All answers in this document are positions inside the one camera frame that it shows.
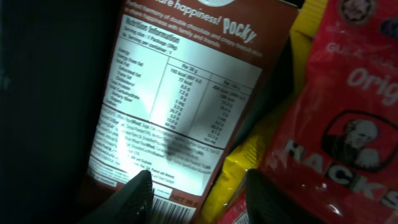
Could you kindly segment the black box with lid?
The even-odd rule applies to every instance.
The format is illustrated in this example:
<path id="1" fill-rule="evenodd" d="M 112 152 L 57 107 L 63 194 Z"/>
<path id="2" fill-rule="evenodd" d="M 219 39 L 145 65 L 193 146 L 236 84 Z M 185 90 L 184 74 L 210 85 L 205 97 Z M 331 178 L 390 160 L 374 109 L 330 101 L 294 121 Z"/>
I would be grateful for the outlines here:
<path id="1" fill-rule="evenodd" d="M 1 2 L 1 222 L 74 223 L 121 1 Z"/>

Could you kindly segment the yellow candy bag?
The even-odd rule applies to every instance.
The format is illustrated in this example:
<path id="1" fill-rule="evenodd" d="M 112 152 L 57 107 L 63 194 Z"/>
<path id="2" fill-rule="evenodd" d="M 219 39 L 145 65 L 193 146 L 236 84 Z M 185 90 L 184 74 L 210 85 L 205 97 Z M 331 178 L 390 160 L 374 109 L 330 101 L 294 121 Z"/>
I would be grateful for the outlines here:
<path id="1" fill-rule="evenodd" d="M 299 6 L 271 79 L 266 84 L 265 115 L 253 124 L 224 159 L 196 220 L 198 224 L 250 223 L 246 206 L 246 173 L 258 169 L 274 133 L 306 85 L 308 56 L 328 0 L 304 0 Z"/>

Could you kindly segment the brown Pocky snack box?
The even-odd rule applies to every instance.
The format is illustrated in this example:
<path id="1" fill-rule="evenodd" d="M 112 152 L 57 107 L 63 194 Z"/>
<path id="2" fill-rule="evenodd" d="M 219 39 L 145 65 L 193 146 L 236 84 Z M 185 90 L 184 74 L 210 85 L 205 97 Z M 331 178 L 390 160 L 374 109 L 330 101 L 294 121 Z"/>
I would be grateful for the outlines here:
<path id="1" fill-rule="evenodd" d="M 298 12 L 287 1 L 123 1 L 84 203 L 95 210 L 148 170 L 150 223 L 193 223 Z"/>

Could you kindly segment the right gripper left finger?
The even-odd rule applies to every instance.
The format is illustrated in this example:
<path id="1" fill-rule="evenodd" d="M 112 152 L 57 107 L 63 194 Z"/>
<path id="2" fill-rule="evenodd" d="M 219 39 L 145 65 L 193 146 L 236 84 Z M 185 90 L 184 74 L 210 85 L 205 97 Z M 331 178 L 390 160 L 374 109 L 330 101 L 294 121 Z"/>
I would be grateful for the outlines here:
<path id="1" fill-rule="evenodd" d="M 142 170 L 121 190 L 83 217 L 80 224 L 148 224 L 154 191 L 152 176 Z"/>

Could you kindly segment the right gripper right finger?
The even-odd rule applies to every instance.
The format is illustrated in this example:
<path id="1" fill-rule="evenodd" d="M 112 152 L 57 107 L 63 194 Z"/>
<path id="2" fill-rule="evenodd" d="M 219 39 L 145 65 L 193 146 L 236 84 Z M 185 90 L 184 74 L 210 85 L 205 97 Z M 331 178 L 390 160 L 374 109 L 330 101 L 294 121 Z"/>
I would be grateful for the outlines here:
<path id="1" fill-rule="evenodd" d="M 295 203 L 260 170 L 246 173 L 246 206 L 250 224 L 322 224 Z"/>

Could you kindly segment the red Hacks candy bag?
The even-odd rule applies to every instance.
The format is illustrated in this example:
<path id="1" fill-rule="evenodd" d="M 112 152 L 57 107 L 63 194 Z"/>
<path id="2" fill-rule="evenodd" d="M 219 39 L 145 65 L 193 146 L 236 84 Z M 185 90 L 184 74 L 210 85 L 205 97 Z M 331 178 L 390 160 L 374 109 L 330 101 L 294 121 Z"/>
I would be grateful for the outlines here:
<path id="1" fill-rule="evenodd" d="M 328 1 L 259 170 L 323 223 L 397 222 L 397 1 Z"/>

